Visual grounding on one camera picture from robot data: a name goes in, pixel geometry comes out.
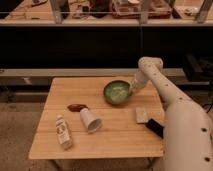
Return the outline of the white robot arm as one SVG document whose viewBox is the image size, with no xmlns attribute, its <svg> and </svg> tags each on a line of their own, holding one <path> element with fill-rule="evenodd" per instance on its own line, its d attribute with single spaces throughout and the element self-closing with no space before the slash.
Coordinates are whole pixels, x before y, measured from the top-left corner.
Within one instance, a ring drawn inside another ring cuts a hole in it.
<svg viewBox="0 0 213 171">
<path fill-rule="evenodd" d="M 131 90 L 148 81 L 167 104 L 164 120 L 165 171 L 213 171 L 211 132 L 213 122 L 206 111 L 162 74 L 163 61 L 141 57 Z"/>
</svg>

